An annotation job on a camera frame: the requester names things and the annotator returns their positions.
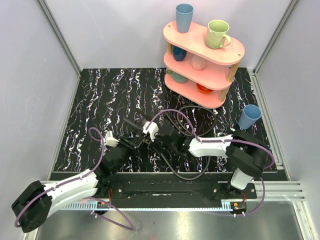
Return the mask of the dark grey faucet mixer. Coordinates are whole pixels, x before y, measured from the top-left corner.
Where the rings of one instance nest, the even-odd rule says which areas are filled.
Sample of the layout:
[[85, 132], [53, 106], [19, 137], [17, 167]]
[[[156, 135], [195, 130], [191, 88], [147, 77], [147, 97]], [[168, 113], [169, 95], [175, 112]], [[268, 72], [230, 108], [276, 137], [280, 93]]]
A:
[[151, 142], [149, 134], [143, 133], [143, 126], [149, 120], [151, 120], [151, 118], [145, 114], [142, 114], [142, 118], [137, 119], [137, 120], [130, 120], [129, 118], [124, 118], [124, 120], [123, 120], [124, 123], [126, 125], [128, 125], [133, 130], [133, 136], [128, 136], [128, 137], [120, 136], [120, 137], [125, 137], [125, 138], [142, 137], [142, 144], [141, 145], [149, 144]]

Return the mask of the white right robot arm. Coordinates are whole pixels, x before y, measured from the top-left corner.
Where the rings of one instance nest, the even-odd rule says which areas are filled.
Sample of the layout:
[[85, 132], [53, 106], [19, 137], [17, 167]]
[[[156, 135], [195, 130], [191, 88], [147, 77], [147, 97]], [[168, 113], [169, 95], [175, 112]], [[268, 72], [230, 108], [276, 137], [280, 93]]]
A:
[[227, 158], [235, 167], [227, 192], [235, 199], [244, 194], [252, 179], [262, 177], [264, 170], [275, 163], [275, 157], [264, 143], [243, 130], [222, 137], [182, 136], [175, 131], [155, 133], [151, 135], [151, 146], [159, 155], [168, 150], [183, 158]]

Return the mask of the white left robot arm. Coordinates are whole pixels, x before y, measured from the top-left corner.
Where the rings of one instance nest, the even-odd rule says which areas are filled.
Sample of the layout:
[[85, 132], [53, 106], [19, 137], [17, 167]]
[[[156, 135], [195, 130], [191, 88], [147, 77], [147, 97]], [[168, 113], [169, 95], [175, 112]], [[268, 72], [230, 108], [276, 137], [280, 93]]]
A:
[[112, 183], [111, 177], [116, 168], [123, 165], [133, 152], [144, 142], [142, 136], [121, 137], [115, 139], [98, 138], [102, 147], [99, 160], [93, 167], [61, 181], [42, 184], [34, 181], [13, 202], [11, 209], [15, 214], [14, 225], [29, 233], [40, 227], [55, 212], [82, 199], [95, 200], [97, 203], [90, 210], [96, 214], [111, 207], [110, 201], [123, 197], [124, 184]]

